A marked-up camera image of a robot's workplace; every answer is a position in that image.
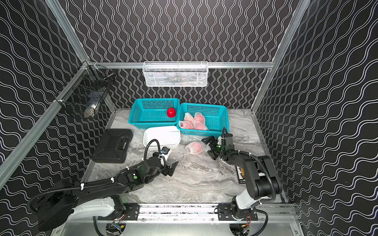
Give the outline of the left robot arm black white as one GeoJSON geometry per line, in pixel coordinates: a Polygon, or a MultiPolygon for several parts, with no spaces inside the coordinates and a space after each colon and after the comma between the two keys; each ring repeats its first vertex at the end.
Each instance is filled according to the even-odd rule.
{"type": "Polygon", "coordinates": [[[109,179],[83,183],[61,180],[49,190],[31,197],[27,209],[37,215],[38,229],[43,232],[63,225],[69,217],[78,213],[79,206],[107,197],[113,205],[109,214],[104,214],[103,217],[111,215],[118,218],[125,210],[121,194],[143,188],[160,174],[173,176],[178,162],[167,164],[170,152],[170,148],[158,146],[157,151],[148,158],[146,149],[140,163],[119,171],[109,179]]]}

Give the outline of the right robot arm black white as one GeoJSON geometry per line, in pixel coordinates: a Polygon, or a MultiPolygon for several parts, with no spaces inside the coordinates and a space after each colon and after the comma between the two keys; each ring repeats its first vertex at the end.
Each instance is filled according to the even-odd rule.
{"type": "Polygon", "coordinates": [[[282,184],[277,177],[272,159],[269,156],[256,156],[247,151],[236,150],[233,135],[224,127],[221,136],[217,139],[209,136],[201,140],[208,145],[207,151],[213,160],[219,158],[229,165],[244,170],[246,189],[234,196],[228,207],[220,205],[217,208],[219,220],[232,217],[237,223],[230,224],[229,228],[235,236],[247,236],[250,225],[258,220],[258,214],[264,215],[264,222],[253,235],[260,235],[266,228],[269,214],[258,209],[263,203],[273,203],[282,192],[282,184]]]}

